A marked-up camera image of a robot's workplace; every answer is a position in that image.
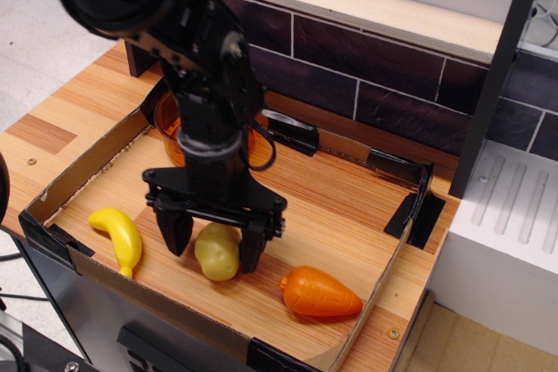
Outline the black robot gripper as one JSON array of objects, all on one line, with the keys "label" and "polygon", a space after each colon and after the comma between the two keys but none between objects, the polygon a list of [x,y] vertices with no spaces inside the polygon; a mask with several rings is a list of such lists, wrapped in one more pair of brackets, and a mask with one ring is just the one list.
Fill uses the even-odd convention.
[{"label": "black robot gripper", "polygon": [[229,148],[187,156],[185,166],[147,169],[147,204],[167,249],[180,257],[194,220],[217,221],[242,230],[239,247],[244,274],[253,273],[269,241],[281,238],[287,200],[250,173],[250,133],[239,133]]}]

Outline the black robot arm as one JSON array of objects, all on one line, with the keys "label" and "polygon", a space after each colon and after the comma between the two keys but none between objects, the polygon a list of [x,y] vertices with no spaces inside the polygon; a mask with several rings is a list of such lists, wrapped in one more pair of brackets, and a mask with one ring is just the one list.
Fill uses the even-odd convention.
[{"label": "black robot arm", "polygon": [[161,63],[186,161],[143,174],[167,248],[181,254],[198,218],[238,227],[242,270],[254,272],[268,241],[282,234],[287,201],[253,177],[248,134],[261,130],[265,89],[235,14],[222,0],[61,2],[91,33],[123,39]]}]

